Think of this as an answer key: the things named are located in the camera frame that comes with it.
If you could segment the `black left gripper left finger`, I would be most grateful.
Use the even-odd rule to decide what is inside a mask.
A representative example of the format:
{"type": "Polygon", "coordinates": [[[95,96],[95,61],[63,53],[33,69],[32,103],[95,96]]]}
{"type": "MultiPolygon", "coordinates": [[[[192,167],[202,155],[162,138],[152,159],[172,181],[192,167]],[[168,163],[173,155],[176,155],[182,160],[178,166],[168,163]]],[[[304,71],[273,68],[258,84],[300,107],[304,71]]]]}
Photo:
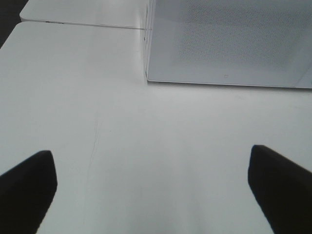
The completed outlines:
{"type": "Polygon", "coordinates": [[[0,232],[35,234],[58,181],[51,151],[39,151],[0,176],[0,232]]]}

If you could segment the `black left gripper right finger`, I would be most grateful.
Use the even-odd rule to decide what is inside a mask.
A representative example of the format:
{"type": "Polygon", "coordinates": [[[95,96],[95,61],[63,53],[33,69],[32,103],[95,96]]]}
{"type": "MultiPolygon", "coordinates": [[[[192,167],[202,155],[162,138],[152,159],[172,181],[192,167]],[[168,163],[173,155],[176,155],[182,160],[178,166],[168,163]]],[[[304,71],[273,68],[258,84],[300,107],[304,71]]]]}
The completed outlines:
{"type": "Polygon", "coordinates": [[[275,234],[312,232],[312,174],[264,145],[251,149],[249,187],[275,234]]]}

